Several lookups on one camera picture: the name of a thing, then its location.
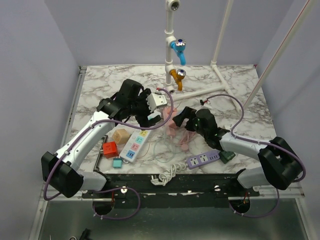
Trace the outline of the beige cube plug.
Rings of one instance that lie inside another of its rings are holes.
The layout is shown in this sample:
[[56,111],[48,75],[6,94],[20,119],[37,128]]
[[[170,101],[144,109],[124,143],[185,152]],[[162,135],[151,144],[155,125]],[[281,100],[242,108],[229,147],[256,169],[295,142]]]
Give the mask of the beige cube plug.
[[131,135],[123,128],[116,129],[112,135],[112,139],[117,145],[123,145],[128,142]]

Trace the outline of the white power strip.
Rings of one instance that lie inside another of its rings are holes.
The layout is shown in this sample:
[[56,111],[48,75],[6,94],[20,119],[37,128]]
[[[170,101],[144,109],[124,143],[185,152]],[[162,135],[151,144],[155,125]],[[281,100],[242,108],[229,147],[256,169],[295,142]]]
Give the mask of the white power strip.
[[152,130],[135,129],[119,156],[128,163],[133,163],[147,142]]

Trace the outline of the purple power strip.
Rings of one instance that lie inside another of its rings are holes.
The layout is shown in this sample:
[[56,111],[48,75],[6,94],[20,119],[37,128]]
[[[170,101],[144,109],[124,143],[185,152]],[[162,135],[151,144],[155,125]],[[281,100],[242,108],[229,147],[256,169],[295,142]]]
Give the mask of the purple power strip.
[[216,162],[220,159],[219,153],[220,153],[219,150],[212,149],[205,153],[191,156],[186,160],[187,166],[189,167],[189,169],[194,169],[194,168],[198,168],[198,167]]

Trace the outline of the red cube plug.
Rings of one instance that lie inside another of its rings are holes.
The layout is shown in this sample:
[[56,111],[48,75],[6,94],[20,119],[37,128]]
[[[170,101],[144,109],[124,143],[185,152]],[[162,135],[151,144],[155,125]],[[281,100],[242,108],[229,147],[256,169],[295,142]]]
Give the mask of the red cube plug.
[[117,144],[114,141],[103,143],[102,152],[107,159],[115,158],[119,155]]

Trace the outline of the green cube plug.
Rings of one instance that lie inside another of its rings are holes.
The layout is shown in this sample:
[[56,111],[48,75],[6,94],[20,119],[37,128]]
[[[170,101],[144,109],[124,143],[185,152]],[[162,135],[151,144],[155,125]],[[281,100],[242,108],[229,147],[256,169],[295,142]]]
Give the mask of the green cube plug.
[[224,163],[227,164],[229,161],[231,161],[236,154],[232,151],[220,151],[219,152],[219,159]]

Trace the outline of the teal charger plug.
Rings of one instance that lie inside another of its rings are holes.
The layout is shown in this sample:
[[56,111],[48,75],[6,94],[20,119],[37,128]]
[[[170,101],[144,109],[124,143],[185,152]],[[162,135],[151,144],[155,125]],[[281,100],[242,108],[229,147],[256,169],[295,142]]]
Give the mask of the teal charger plug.
[[112,160],[112,167],[114,169],[121,169],[123,166],[123,159],[121,157],[115,157]]

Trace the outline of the pink power strip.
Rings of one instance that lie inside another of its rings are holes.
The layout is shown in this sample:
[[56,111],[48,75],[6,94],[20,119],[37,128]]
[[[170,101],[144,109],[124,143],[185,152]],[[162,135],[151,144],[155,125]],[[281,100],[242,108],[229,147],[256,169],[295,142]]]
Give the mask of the pink power strip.
[[[162,109],[162,117],[166,120],[169,116],[171,107],[166,106]],[[165,134],[168,137],[174,137],[176,135],[176,129],[178,128],[176,123],[173,121],[173,117],[175,117],[178,113],[177,108],[173,108],[173,112],[171,114],[170,120],[164,125]]]

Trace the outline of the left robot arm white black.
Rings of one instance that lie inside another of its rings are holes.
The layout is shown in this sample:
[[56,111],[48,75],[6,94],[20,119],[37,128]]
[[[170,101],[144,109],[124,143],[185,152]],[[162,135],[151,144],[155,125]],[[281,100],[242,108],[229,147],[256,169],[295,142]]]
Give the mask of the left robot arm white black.
[[101,173],[80,171],[83,160],[122,120],[134,116],[140,127],[152,127],[161,118],[148,118],[149,115],[166,105],[167,99],[160,92],[153,93],[137,81],[124,80],[118,92],[100,100],[88,123],[65,146],[41,157],[45,185],[67,198],[85,190],[93,190],[101,198],[107,197],[111,191],[107,178]]

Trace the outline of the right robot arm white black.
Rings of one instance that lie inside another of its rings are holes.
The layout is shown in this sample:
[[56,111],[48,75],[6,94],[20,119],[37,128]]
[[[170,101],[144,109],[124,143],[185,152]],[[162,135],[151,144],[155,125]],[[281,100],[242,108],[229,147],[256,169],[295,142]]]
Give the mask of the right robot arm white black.
[[230,130],[218,127],[214,115],[205,108],[185,107],[172,120],[178,127],[186,121],[185,128],[201,135],[212,149],[234,152],[260,162],[259,167],[237,173],[236,180],[230,183],[230,191],[236,196],[255,186],[271,185],[278,190],[286,190],[304,173],[297,155],[281,137],[265,142],[236,136]]

